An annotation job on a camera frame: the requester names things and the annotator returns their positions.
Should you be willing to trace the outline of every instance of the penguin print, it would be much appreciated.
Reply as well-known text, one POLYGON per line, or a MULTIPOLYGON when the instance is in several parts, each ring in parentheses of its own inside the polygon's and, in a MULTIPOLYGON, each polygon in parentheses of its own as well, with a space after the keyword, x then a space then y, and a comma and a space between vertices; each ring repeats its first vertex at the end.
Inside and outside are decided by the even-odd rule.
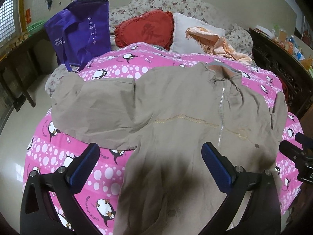
POLYGON ((287 129, 288 137, 292 138, 294 136, 294 131, 290 128, 287 129))
POLYGON ((268 94, 269 91, 263 85, 261 85, 260 87, 266 94, 268 94))
POLYGON ((283 190, 283 191, 289 191, 288 187, 290 185, 291 180, 289 180, 288 178, 285 178, 285 186, 287 187, 287 190, 283 190))
POLYGON ((32 138, 31 142, 28 144, 28 146, 27 146, 27 151, 32 148, 33 142, 34 142, 34 138, 32 138))
POLYGON ((254 71, 254 72, 258 72, 259 71, 259 69, 256 68, 256 67, 251 67, 251 70, 254 71))
POLYGON ((66 155, 63 166, 68 167, 71 164, 71 162, 75 159, 75 157, 76 156, 70 157, 70 156, 66 155))
POLYGON ((126 151, 131 151, 131 149, 125 150, 125 151, 123 151, 123 150, 112 150, 112 149, 110 149, 109 151, 110 151, 110 153, 113 155, 114 161, 115 161, 115 163, 117 164, 116 159, 117 159, 118 157, 124 155, 126 151))
POLYGON ((117 57, 117 56, 109 56, 109 57, 107 58, 107 60, 111 60, 111 59, 113 59, 113 58, 115 58, 115 57, 117 57))
POLYGON ((115 211, 108 199, 99 199, 96 203, 97 210, 104 220, 105 226, 108 227, 107 221, 113 220, 115 217, 115 211))
POLYGON ((124 54, 123 55, 123 58, 129 63, 129 60, 133 59, 134 57, 138 57, 138 56, 135 56, 133 54, 124 54))
POLYGON ((295 117, 292 115, 288 115, 288 117, 294 122, 295 121, 295 117))
POLYGON ((244 76, 245 78, 251 78, 250 75, 246 74, 245 72, 242 72, 242 76, 244 76))
POLYGON ((269 76, 266 76, 266 79, 268 82, 272 83, 273 82, 273 79, 271 79, 269 76))
POLYGON ((131 47, 130 49, 131 49, 131 50, 135 50, 136 48, 140 48, 140 46, 133 46, 133 47, 131 47))
POLYGON ((53 125, 53 122, 51 121, 49 126, 48 126, 48 131, 49 131, 49 134, 50 134, 50 142, 51 142, 51 139, 52 137, 56 136, 58 133, 60 133, 60 130, 57 129, 54 125, 53 125))
POLYGON ((92 76, 92 79, 102 79, 108 72, 104 69, 96 70, 92 76))
POLYGON ((37 172, 39 173, 39 175, 40 175, 40 168, 38 168, 38 167, 35 166, 32 170, 37 171, 37 172))
POLYGON ((281 173, 281 169, 277 165, 275 165, 275 171, 278 175, 281 173))
POLYGON ((65 226, 66 228, 73 231, 71 224, 66 220, 66 218, 59 213, 57 213, 57 214, 58 214, 58 217, 61 221, 61 224, 63 224, 63 226, 65 226))

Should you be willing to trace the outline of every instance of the white floor tile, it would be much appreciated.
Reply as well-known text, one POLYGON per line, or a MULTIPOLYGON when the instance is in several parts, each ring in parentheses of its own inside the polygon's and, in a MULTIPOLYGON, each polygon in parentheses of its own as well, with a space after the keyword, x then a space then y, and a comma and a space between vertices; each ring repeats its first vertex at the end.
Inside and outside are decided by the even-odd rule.
POLYGON ((36 106, 25 101, 19 112, 11 113, 0 135, 0 212, 18 232, 26 149, 51 106, 51 98, 44 90, 47 79, 48 75, 41 76, 29 88, 36 106))

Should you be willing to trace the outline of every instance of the jacket sleeve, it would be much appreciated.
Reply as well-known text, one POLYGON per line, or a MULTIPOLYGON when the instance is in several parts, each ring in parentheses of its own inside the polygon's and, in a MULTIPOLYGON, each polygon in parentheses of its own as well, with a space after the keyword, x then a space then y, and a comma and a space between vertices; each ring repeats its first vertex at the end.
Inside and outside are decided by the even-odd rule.
POLYGON ((283 92, 278 92, 273 109, 270 109, 271 127, 278 141, 282 140, 283 131, 287 120, 287 104, 283 92))

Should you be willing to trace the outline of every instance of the metal bolt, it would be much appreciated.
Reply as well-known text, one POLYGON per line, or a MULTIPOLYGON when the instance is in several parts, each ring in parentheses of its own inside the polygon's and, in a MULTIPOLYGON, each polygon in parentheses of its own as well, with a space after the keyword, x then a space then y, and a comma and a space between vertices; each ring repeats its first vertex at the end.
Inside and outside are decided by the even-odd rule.
POLYGON ((61 166, 58 168, 59 173, 63 173, 63 172, 65 172, 65 170, 66 170, 66 168, 64 166, 61 166))
POLYGON ((244 171, 244 169, 241 166, 236 166, 236 171, 241 173, 244 171))
POLYGON ((34 177, 34 176, 37 175, 37 171, 32 170, 29 175, 30 175, 31 177, 34 177))
POLYGON ((269 176, 269 175, 272 174, 272 172, 271 172, 269 169, 266 169, 266 170, 265 170, 265 174, 269 176))

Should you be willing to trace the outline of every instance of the beige jacket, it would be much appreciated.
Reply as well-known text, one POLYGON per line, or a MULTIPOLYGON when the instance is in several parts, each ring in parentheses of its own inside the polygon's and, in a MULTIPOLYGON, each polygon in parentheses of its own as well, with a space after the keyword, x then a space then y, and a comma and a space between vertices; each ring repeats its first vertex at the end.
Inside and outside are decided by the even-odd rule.
MULTIPOLYGON (((114 235, 198 234, 225 194, 201 157, 212 142, 233 165, 273 168, 287 118, 284 94, 272 111, 221 62, 158 67, 134 82, 84 82, 71 72, 53 95, 52 120, 86 143, 135 149, 119 194, 114 235)), ((245 209, 234 219, 236 225, 245 209)))

